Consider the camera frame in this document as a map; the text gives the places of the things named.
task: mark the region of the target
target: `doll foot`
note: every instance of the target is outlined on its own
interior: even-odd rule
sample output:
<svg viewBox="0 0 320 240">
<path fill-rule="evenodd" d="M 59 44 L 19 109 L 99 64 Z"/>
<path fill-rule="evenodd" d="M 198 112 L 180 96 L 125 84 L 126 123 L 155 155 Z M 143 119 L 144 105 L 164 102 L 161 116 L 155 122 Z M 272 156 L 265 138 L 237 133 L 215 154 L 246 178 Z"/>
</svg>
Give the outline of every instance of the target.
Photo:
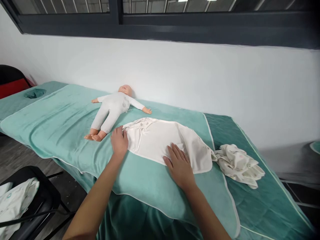
<svg viewBox="0 0 320 240">
<path fill-rule="evenodd" d="M 92 139 L 97 141 L 97 142 L 101 142 L 101 140 L 102 140 L 102 138 L 99 135 L 92 136 Z"/>
<path fill-rule="evenodd" d="M 85 136 L 84 136 L 84 139 L 87 139 L 87 140 L 93 141 L 93 139 L 92 139 L 92 135 L 91 135 L 91 134 L 85 135 Z"/>
</svg>

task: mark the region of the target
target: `person's hand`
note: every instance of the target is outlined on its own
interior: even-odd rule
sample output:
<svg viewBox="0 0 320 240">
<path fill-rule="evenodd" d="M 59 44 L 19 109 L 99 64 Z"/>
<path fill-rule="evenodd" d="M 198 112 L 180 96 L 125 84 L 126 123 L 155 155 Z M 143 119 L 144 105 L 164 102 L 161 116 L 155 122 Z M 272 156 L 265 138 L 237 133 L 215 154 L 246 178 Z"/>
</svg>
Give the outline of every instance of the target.
<svg viewBox="0 0 320 240">
<path fill-rule="evenodd" d="M 147 114 L 151 114 L 151 113 L 152 113 L 151 109 L 148 109 L 148 108 L 146 108 L 146 107 L 144 107 L 144 108 L 142 109 L 142 111 L 143 111 L 144 113 L 147 113 Z"/>
<path fill-rule="evenodd" d="M 169 168 L 172 179 L 184 192 L 194 189 L 197 184 L 188 156 L 177 145 L 172 143 L 171 147 L 167 146 L 171 161 L 166 156 L 163 156 L 163 160 Z"/>
<path fill-rule="evenodd" d="M 128 150 L 127 132 L 124 130 L 122 134 L 122 127 L 123 126 L 120 126 L 114 129 L 111 136 L 113 154 L 121 158 L 121 160 L 124 158 L 124 155 L 126 155 Z"/>
</svg>

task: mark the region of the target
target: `dark window frame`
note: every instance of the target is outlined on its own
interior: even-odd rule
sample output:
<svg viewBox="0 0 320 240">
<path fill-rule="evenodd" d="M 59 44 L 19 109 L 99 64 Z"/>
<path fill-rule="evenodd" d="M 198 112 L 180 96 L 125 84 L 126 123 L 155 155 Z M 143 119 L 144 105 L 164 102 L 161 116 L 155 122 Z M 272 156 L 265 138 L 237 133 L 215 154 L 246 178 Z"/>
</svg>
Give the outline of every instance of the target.
<svg viewBox="0 0 320 240">
<path fill-rule="evenodd" d="M 109 0 L 108 13 L 20 15 L 0 3 L 22 34 L 320 48 L 311 11 L 124 14 L 122 0 Z"/>
</svg>

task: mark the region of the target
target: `swaddle wrap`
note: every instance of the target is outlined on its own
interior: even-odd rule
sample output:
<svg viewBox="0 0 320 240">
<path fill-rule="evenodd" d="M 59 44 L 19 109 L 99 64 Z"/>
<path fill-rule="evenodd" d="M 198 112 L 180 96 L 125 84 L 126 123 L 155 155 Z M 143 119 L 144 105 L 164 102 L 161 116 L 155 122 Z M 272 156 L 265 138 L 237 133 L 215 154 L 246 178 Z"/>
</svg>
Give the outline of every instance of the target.
<svg viewBox="0 0 320 240">
<path fill-rule="evenodd" d="M 127 131 L 130 152 L 162 165 L 166 165 L 163 156 L 170 158 L 167 146 L 171 143 L 189 156 L 193 173 L 208 172 L 212 160 L 217 161 L 213 150 L 195 131 L 178 122 L 140 118 L 125 124 L 123 130 Z"/>
</svg>

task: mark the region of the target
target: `doll leg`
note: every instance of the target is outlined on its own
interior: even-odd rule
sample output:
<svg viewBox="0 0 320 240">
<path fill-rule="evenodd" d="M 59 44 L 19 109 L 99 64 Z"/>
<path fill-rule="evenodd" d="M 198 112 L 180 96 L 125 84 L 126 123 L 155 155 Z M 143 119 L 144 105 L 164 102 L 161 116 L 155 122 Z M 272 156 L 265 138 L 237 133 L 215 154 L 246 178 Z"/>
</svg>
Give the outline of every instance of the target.
<svg viewBox="0 0 320 240">
<path fill-rule="evenodd" d="M 104 121 L 104 123 L 101 126 L 101 130 L 97 135 L 92 136 L 92 139 L 100 142 L 112 129 L 113 125 L 118 120 L 119 116 L 121 114 L 121 111 L 110 111 L 107 119 Z"/>
<path fill-rule="evenodd" d="M 108 111 L 109 109 L 104 108 L 103 106 L 100 107 L 96 117 L 93 120 L 89 134 L 84 136 L 85 139 L 92 141 L 92 136 L 98 134 L 98 130 L 100 129 L 106 115 L 108 114 Z"/>
</svg>

